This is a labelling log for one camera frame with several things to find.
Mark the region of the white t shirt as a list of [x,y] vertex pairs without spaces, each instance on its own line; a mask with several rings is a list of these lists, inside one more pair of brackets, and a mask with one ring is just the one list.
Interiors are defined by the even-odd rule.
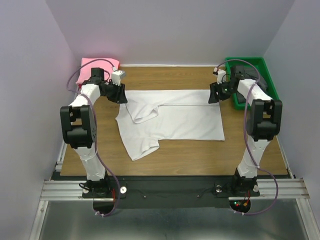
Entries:
[[157,149],[161,140],[224,141],[219,104],[209,104],[208,89],[127,90],[116,117],[132,161]]

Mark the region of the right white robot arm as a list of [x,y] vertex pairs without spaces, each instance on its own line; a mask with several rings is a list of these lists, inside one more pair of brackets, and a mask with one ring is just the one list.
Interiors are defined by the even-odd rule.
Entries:
[[232,94],[239,93],[245,98],[243,135],[245,151],[230,182],[231,192],[242,195],[246,192],[258,192],[257,175],[265,149],[279,134],[281,127],[281,100],[273,99],[258,85],[259,77],[232,73],[224,80],[225,70],[215,67],[213,74],[217,81],[210,84],[208,103],[215,104],[227,100]]

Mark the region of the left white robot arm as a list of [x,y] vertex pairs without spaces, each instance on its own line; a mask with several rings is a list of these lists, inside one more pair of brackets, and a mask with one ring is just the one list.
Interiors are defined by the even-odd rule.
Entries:
[[78,154],[86,171],[87,181],[80,187],[85,193],[95,193],[100,197],[111,193],[111,184],[107,169],[98,157],[97,117],[93,105],[99,97],[106,97],[116,104],[128,102],[125,84],[121,83],[126,73],[115,69],[108,81],[105,73],[102,68],[92,68],[90,78],[82,83],[75,100],[60,108],[63,140]]

